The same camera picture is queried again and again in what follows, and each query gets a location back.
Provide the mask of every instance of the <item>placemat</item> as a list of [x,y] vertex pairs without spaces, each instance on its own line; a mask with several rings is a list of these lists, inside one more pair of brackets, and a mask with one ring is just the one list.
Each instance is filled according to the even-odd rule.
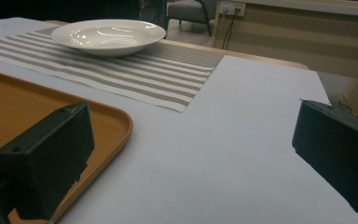
[[183,112],[224,56],[158,42],[98,58],[55,43],[56,28],[0,38],[0,61]]

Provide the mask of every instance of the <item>tabletop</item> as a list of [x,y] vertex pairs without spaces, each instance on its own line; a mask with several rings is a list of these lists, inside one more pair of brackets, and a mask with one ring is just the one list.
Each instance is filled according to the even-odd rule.
[[[0,20],[0,37],[53,27]],[[124,149],[58,223],[358,223],[291,146],[313,71],[224,56],[184,112],[0,62],[0,73],[126,111]]]

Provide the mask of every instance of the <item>tray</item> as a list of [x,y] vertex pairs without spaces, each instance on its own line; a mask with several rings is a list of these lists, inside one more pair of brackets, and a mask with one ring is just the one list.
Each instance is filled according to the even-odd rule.
[[124,147],[132,133],[132,119],[120,109],[0,74],[0,147],[57,108],[84,101],[89,102],[95,149],[80,181],[49,222],[19,219],[14,210],[9,214],[12,224],[54,223]]

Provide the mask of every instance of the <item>chair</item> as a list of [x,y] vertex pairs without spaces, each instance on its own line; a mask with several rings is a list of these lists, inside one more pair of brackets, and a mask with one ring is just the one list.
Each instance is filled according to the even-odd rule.
[[206,24],[209,36],[211,36],[212,31],[209,21],[214,19],[216,5],[217,0],[187,0],[174,2],[168,5],[166,30],[168,30],[170,19],[179,20],[179,24],[182,24],[182,21],[192,21]]

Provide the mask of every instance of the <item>power outlet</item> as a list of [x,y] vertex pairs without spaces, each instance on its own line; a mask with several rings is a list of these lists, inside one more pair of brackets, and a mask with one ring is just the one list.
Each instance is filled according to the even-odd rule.
[[245,14],[245,3],[233,2],[233,1],[221,1],[220,2],[220,14],[234,15],[237,9],[237,16],[242,17]]

